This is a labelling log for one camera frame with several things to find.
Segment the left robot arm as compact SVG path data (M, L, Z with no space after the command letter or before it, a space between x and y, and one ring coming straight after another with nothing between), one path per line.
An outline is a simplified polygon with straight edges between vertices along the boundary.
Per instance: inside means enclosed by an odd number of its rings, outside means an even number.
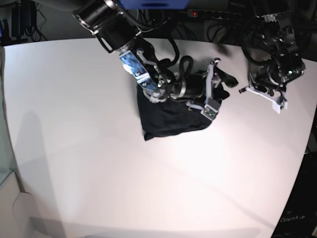
M248 86L239 92L251 92L272 103L272 109L281 113L287 109L287 85L304 74L305 64L300 57L289 4L285 0L253 0L254 16L241 30L241 48L248 62L256 65L256 72L248 73ZM260 50L270 58L254 59L247 48L250 38L260 34Z

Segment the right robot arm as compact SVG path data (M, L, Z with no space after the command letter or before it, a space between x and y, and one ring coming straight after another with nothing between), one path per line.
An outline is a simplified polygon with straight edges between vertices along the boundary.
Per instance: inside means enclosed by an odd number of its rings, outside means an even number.
M218 68L219 58L214 58L206 70L193 73L193 58L181 56L171 36L167 39L175 57L159 60L153 45L143 38L142 33L161 30L168 21L165 16L160 18L161 22L145 25L117 0L92 0L73 15L108 53L119 53L123 68L135 78L151 103L167 100L185 103L212 121L222 100L229 97L223 86L233 88L238 85L235 77Z

